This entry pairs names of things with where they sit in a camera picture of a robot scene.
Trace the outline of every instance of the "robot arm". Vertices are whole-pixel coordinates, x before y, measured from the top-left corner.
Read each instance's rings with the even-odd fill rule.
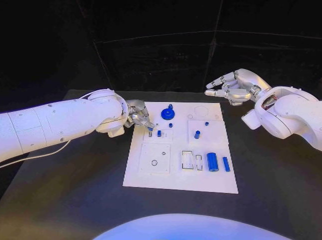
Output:
[[[134,123],[152,130],[142,101],[125,101],[109,89],[83,97],[0,114],[0,162],[94,130],[109,137],[124,134],[124,125],[131,127]]]
[[[256,102],[255,109],[242,117],[250,129],[263,126],[281,139],[298,134],[322,151],[322,101],[315,96],[291,87],[272,88],[246,69],[224,75],[207,88],[219,84],[222,89],[207,90],[209,96],[227,98],[233,106],[247,100]]]

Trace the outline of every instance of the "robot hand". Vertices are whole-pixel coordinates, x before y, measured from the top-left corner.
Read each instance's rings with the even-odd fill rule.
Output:
[[[137,126],[145,126],[150,131],[154,130],[155,125],[150,122],[148,109],[144,101],[141,100],[127,100],[129,115],[125,122],[125,127],[131,127],[134,124]]]
[[[222,85],[222,89],[213,90],[217,85]],[[243,68],[223,75],[206,87],[206,95],[227,98],[233,106],[240,106],[247,100],[258,101],[270,90],[270,85],[260,76]]]

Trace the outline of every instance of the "cable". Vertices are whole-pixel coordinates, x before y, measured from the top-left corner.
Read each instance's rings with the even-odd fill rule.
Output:
[[[96,90],[96,91],[89,92],[88,94],[85,94],[83,96],[81,96],[79,99],[85,98],[88,95],[96,93],[98,91],[101,91],[101,90]],[[4,167],[7,167],[7,166],[12,165],[12,164],[16,164],[16,163],[24,161],[24,160],[42,158],[42,157],[46,157],[46,156],[50,156],[50,155],[56,154],[56,153],[68,146],[68,144],[71,143],[71,141],[72,141],[72,140],[69,140],[68,143],[63,145],[63,147],[62,147],[58,151],[55,151],[53,153],[45,154],[45,155],[39,155],[39,156],[33,156],[33,157],[30,157],[30,158],[29,158],[29,157],[27,157],[27,158],[23,158],[23,159],[20,159],[20,160],[9,163],[9,164],[1,165],[1,166],[0,166],[0,169],[4,168]]]
[[[17,161],[6,164],[6,165],[1,165],[1,166],[0,166],[0,169],[4,168],[4,167],[7,167],[7,166],[12,165],[12,164],[16,164],[16,163],[24,161],[24,160],[42,158],[42,157],[46,157],[46,156],[50,156],[50,155],[56,154],[56,153],[68,146],[68,144],[71,143],[71,141],[72,141],[72,140],[69,140],[68,143],[63,145],[63,147],[62,147],[58,151],[55,151],[53,153],[45,154],[45,155],[39,155],[39,156],[32,156],[30,158],[29,158],[29,157],[27,157],[27,158],[23,158],[23,159],[20,159],[20,160],[17,160]]]

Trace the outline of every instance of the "black background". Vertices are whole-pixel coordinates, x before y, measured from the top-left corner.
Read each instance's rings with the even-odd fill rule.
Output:
[[[239,68],[322,99],[322,0],[0,0],[0,112],[69,89],[203,92]]]

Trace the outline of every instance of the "black tabletop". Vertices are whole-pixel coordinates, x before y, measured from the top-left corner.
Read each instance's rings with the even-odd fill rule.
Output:
[[[66,99],[88,92],[72,90]],[[233,107],[201,93],[118,94],[151,102],[220,101],[239,194],[124,187],[134,128],[115,138],[94,132],[24,162],[0,201],[0,239],[85,240],[141,217],[193,213],[322,240],[322,152],[296,135],[282,140],[262,127],[249,129],[240,117],[253,102]]]

